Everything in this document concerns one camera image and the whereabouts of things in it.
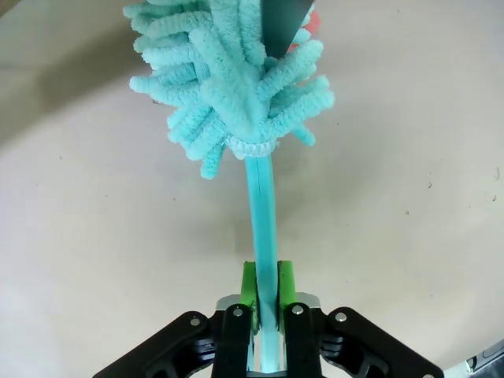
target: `microfiber duster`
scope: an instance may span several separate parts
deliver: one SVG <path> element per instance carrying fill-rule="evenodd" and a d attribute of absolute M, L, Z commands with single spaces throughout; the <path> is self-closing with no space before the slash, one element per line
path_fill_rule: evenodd
<path fill-rule="evenodd" d="M 276 60 L 261 43 L 259 0 L 151 0 L 124 15 L 142 34 L 134 48 L 152 68 L 130 86 L 179 107 L 168 118 L 169 139 L 202 160 L 203 177 L 215 177 L 226 147 L 238 159 L 263 157 L 289 132 L 314 144 L 303 122 L 334 98 L 324 76 L 298 85 L 323 49 L 304 28 L 299 47 Z"/>
<path fill-rule="evenodd" d="M 313 0 L 291 0 L 285 14 L 268 13 L 269 30 L 288 18 L 295 3 L 311 5 Z M 308 25 L 316 15 L 310 16 L 309 6 L 303 8 L 282 56 L 268 54 L 274 35 L 263 32 L 264 11 L 274 5 L 261 0 L 149 0 L 124 8 L 132 28 L 141 34 L 134 49 L 152 68 L 149 76 L 133 77 L 130 87 L 178 108 L 168 118 L 169 139 L 179 143 L 189 159 L 202 161 L 206 179 L 216 176 L 227 148 L 245 159 L 263 372 L 278 369 L 280 346 L 271 153 L 290 132 L 313 145 L 315 137 L 304 122 L 334 102 L 327 78 L 312 77 L 323 45 L 310 39 L 313 23 Z M 279 35 L 285 31 L 278 30 Z M 285 54 L 291 44 L 295 48 Z"/>

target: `teal plastic handle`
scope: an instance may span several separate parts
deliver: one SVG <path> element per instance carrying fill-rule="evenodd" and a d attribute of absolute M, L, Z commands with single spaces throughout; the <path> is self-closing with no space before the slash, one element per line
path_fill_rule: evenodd
<path fill-rule="evenodd" d="M 271 155 L 245 159 L 250 218 L 254 233 L 256 280 L 260 306 L 261 371 L 280 369 L 280 334 L 276 317 L 278 264 L 275 184 Z"/>

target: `metal screw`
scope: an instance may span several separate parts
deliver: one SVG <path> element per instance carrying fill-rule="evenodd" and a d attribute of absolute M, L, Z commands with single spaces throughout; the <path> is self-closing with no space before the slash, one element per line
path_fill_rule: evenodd
<path fill-rule="evenodd" d="M 234 309 L 233 315 L 235 315 L 236 317 L 241 317 L 243 315 L 243 310 L 242 309 Z"/>
<path fill-rule="evenodd" d="M 338 321 L 339 323 L 343 323 L 344 321 L 347 321 L 347 315 L 345 315 L 344 313 L 337 313 L 336 316 L 336 321 Z"/>
<path fill-rule="evenodd" d="M 295 313 L 296 315 L 301 315 L 303 311 L 304 309 L 300 305 L 292 307 L 292 312 Z"/>

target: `table surface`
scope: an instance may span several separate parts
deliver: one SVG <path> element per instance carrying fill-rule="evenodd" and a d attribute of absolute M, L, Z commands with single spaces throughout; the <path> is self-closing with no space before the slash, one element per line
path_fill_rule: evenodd
<path fill-rule="evenodd" d="M 126 3 L 0 20 L 1 378 L 92 376 L 212 313 L 253 258 L 243 163 L 201 179 L 165 137 L 170 108 L 128 89 L 146 67 Z M 446 368 L 504 337 L 504 3 L 317 9 L 337 103 L 315 147 L 273 155 L 280 257 L 324 309 Z"/>

